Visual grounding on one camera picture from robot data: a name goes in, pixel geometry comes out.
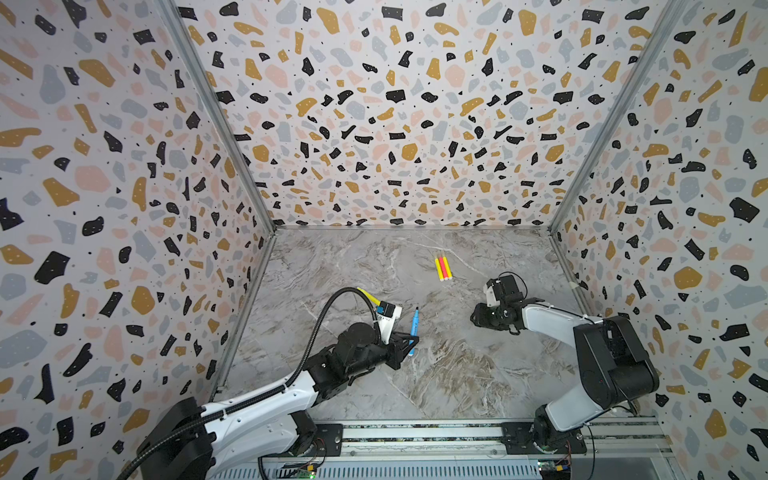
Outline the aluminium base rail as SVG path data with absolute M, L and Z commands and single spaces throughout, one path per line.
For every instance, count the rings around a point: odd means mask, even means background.
M 530 424 L 491 420 L 333 420 L 302 457 L 239 461 L 218 479 L 682 479 L 658 422 L 597 419 L 545 453 Z

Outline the metal corner post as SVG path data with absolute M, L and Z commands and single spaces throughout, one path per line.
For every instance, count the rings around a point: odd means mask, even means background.
M 548 226 L 548 233 L 551 237 L 555 237 L 556 232 L 564 225 L 570 208 L 578 199 L 580 189 L 587 183 L 589 174 L 600 160 L 602 153 L 605 151 L 612 138 L 613 132 L 619 126 L 621 120 L 633 104 L 634 96 L 642 87 L 648 71 L 656 61 L 666 39 L 683 15 L 684 10 L 685 1 L 683 0 L 669 0 L 661 10 L 650 39 L 647 41 L 644 50 L 641 52 L 635 67 L 630 72 L 627 82 L 617 96 L 617 100 L 607 115 L 606 121 L 598 130 L 595 141 L 590 147 L 577 174 L 574 176 L 573 182 L 569 187 L 564 200 L 558 207 L 552 222 Z
M 187 34 L 177 5 L 174 1 L 166 0 L 158 0 L 155 4 L 158 7 L 159 15 L 168 28 L 170 38 L 179 50 L 179 56 L 189 72 L 190 79 L 199 93 L 202 104 L 210 115 L 211 122 L 219 134 L 236 172 L 240 176 L 243 188 L 254 205 L 258 224 L 264 229 L 266 236 L 270 238 L 275 234 L 275 225 L 268 216 L 267 209 L 262 202 L 251 172 L 237 145 L 234 133 L 220 108 L 215 90 L 207 80 L 203 64 L 196 53 L 192 40 Z

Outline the yellow highlighter pen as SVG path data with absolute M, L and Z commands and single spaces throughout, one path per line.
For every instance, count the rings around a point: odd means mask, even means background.
M 380 306 L 381 301 L 370 294 L 368 291 L 360 287 L 358 287 L 357 290 L 359 290 L 374 306 Z
M 437 270 L 437 273 L 438 273 L 439 281 L 441 281 L 441 282 L 444 281 L 444 274 L 443 274 L 443 269 L 442 269 L 442 264 L 441 264 L 440 257 L 435 258 L 435 267 L 436 267 L 436 270 Z
M 445 280 L 452 279 L 453 275 L 452 275 L 452 271 L 451 271 L 450 264 L 449 264 L 449 261 L 448 261 L 447 257 L 443 256 L 441 258 L 441 262 L 442 262 L 442 269 L 443 269 L 443 273 L 444 273 L 444 279 Z

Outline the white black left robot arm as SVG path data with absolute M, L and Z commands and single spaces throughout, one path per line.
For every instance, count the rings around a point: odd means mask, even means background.
M 401 367 L 418 344 L 394 332 L 383 341 L 378 327 L 357 322 L 336 343 L 311 355 L 295 380 L 280 380 L 239 397 L 173 405 L 139 446 L 144 479 L 208 479 L 242 462 L 310 448 L 317 426 L 309 409 L 343 392 L 381 364 Z

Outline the metal corner post right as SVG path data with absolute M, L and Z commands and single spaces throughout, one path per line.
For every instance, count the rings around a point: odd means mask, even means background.
M 595 141 L 590 147 L 577 174 L 574 176 L 573 182 L 569 187 L 564 200 L 558 207 L 552 222 L 548 226 L 548 233 L 551 237 L 555 237 L 556 232 L 564 225 L 570 208 L 578 199 L 580 189 L 587 183 L 589 174 L 600 160 L 602 153 L 605 151 L 612 138 L 613 132 L 619 126 L 621 120 L 633 104 L 634 96 L 642 87 L 648 71 L 656 61 L 666 39 L 683 15 L 684 10 L 685 1 L 683 0 L 669 0 L 661 10 L 650 39 L 647 41 L 644 50 L 641 52 L 635 67 L 630 72 L 627 82 L 617 96 L 617 100 L 607 115 L 606 121 L 598 130 Z

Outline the pink highlighter pen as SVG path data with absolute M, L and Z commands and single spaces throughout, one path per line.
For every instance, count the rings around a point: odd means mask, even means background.
M 449 279 L 450 276 L 449 276 L 448 269 L 446 268 L 445 257 L 444 256 L 440 256 L 437 259 L 437 262 L 438 262 L 438 269 L 439 269 L 440 279 L 442 281 L 445 281 L 445 280 Z

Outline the metal corner post left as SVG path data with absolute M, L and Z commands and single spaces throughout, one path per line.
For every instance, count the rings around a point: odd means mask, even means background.
M 243 188 L 254 205 L 258 224 L 264 229 L 266 236 L 270 238 L 275 234 L 275 225 L 268 216 L 267 209 L 262 202 L 251 172 L 237 145 L 234 133 L 220 108 L 215 90 L 207 80 L 203 64 L 196 53 L 192 40 L 187 34 L 177 5 L 174 1 L 166 0 L 158 0 L 155 4 L 158 7 L 159 15 L 168 28 L 170 38 L 179 50 L 179 56 L 189 72 L 190 79 L 199 93 L 202 104 L 210 115 L 211 122 L 219 134 L 236 172 L 240 176 Z

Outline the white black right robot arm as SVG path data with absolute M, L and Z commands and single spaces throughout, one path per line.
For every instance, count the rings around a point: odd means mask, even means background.
M 630 320 L 577 314 L 530 297 L 512 272 L 486 282 L 485 303 L 476 305 L 473 325 L 518 335 L 527 330 L 572 347 L 579 380 L 560 398 L 540 406 L 529 433 L 533 446 L 555 453 L 582 426 L 612 408 L 655 392 L 660 380 Z

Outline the blue highlighter pen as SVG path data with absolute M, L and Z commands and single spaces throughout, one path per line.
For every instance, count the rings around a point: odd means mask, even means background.
M 416 309 L 414 310 L 414 314 L 412 318 L 410 335 L 414 337 L 418 336 L 418 328 L 419 328 L 419 307 L 417 306 Z M 411 351 L 408 353 L 408 356 L 414 355 L 414 348 L 411 349 Z

